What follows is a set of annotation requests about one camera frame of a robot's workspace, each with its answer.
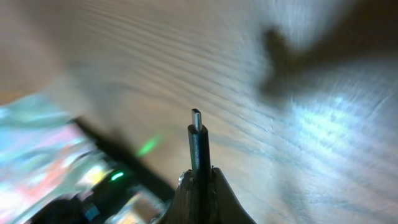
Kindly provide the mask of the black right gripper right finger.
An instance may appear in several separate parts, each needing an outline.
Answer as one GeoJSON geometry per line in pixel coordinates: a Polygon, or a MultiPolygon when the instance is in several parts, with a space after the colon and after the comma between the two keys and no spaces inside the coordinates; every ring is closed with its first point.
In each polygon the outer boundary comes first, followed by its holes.
{"type": "Polygon", "coordinates": [[[212,178],[216,194],[218,223],[255,224],[256,222],[241,206],[220,168],[212,168],[212,178]]]}

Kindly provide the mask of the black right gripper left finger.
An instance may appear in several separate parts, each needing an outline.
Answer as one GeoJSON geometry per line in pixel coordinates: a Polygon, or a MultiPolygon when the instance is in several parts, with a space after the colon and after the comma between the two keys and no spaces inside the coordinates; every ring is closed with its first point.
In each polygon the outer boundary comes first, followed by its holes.
{"type": "Polygon", "coordinates": [[[198,223],[198,189],[193,171],[187,170],[180,176],[174,199],[158,224],[194,223],[198,223]]]}

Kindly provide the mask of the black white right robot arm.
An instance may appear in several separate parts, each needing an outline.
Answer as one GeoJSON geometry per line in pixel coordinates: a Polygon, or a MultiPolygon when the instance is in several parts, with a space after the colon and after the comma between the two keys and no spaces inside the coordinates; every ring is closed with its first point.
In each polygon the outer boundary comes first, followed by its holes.
{"type": "Polygon", "coordinates": [[[208,130],[198,110],[188,125],[191,167],[177,188],[152,172],[121,138],[109,139],[81,118],[82,135],[51,163],[40,200],[24,223],[252,223],[222,171],[210,160],[208,130]]]}

